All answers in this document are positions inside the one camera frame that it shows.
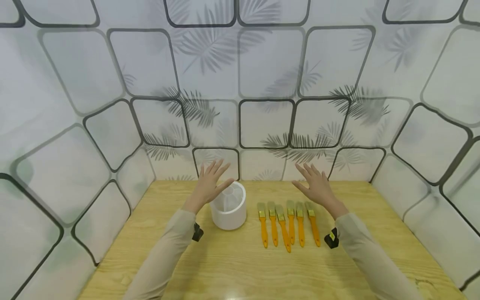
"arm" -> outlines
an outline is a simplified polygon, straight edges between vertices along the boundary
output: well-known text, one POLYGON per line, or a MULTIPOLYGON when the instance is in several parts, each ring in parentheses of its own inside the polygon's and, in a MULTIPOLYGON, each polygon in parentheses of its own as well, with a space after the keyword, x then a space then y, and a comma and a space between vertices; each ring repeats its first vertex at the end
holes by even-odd
POLYGON ((296 167, 310 187, 298 181, 293 181, 293 185, 333 217, 345 252, 365 275, 375 296, 379 300, 421 300, 420 293, 373 240, 365 224, 335 197, 325 172, 320 173, 314 165, 304 164, 305 169, 296 167))
POLYGON ((213 161, 205 171, 202 165, 193 193, 185 201, 182 209, 168 221, 164 234, 138 270, 123 300, 160 300, 162 298, 173 270, 192 241, 197 213, 234 181, 230 178, 216 186, 220 176, 230 166, 226 164, 220 168, 222 163, 223 159, 218 163, 213 161))

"table surface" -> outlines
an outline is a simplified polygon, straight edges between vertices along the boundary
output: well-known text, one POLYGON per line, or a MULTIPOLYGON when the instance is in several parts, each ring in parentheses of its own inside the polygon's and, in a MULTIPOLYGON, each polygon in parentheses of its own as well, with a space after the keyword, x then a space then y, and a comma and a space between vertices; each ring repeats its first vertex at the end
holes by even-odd
MULTIPOLYGON (((117 239, 85 286, 80 300, 120 300, 170 216, 181 207, 195 181, 152 183, 117 239)), ((247 220, 239 229, 223 231, 206 205, 197 222, 204 230, 179 261, 162 300, 170 299, 375 299, 365 278, 343 250, 323 241, 333 227, 331 216, 316 205, 322 245, 316 247, 305 218, 305 247, 296 242, 288 253, 279 231, 273 246, 270 221, 265 249, 257 202, 307 201, 290 182, 244 181, 247 220)), ((333 181, 332 188, 351 212, 367 225, 400 270, 417 285, 426 300, 464 299, 435 260, 413 236, 381 195, 367 182, 333 181)))

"sleeve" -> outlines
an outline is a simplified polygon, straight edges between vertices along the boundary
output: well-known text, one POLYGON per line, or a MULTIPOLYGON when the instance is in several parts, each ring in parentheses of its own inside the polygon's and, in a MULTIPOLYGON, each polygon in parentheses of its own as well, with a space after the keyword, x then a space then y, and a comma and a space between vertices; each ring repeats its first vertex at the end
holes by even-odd
POLYGON ((335 221, 335 225, 343 248, 365 275, 370 289, 379 300, 422 299, 419 291, 373 240, 356 215, 343 215, 335 221))
POLYGON ((195 214, 177 211, 150 251, 123 300, 160 300, 181 255, 192 241, 195 214))

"white cylindrical container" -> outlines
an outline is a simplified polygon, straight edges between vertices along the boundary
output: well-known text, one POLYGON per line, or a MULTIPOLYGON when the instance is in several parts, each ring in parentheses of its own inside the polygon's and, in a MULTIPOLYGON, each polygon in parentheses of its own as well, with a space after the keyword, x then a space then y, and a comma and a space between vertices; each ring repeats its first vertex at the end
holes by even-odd
POLYGON ((245 196, 243 185, 234 181, 210 202, 212 219, 215 225, 223 230, 234 230, 245 223, 247 219, 245 196))

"tiled wallpaper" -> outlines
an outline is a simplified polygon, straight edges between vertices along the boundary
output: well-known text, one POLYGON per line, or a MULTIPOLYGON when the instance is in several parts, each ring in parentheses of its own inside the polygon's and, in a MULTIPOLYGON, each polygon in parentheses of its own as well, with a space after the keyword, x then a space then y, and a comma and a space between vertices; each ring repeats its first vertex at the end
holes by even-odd
POLYGON ((0 299, 73 300, 154 180, 371 182, 480 297, 480 0, 0 0, 0 299))

